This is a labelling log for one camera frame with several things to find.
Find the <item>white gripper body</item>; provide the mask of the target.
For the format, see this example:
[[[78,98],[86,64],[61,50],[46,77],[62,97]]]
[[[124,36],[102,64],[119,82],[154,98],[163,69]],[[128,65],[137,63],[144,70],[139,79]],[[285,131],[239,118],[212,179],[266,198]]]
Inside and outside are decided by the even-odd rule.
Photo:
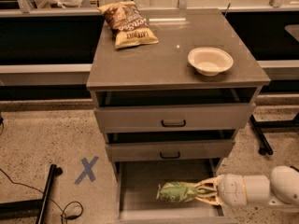
[[[247,204],[242,175],[219,175],[217,189],[221,203],[231,207],[240,207]]]

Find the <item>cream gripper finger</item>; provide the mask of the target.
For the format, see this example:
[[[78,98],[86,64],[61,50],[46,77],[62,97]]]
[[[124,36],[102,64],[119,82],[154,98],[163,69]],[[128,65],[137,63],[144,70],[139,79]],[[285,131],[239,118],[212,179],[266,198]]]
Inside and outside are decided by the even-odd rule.
[[[211,205],[221,205],[221,199],[216,190],[199,189],[195,199]]]
[[[198,189],[206,189],[209,191],[217,192],[218,179],[216,177],[210,177],[202,180],[195,185]]]

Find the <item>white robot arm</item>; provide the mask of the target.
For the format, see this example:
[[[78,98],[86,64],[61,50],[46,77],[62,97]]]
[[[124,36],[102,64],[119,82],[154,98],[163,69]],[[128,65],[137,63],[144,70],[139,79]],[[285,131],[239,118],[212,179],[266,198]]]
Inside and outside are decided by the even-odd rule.
[[[243,207],[259,203],[285,212],[299,209],[299,172],[291,166],[275,167],[270,176],[218,175],[195,185],[207,190],[198,201],[213,205]]]

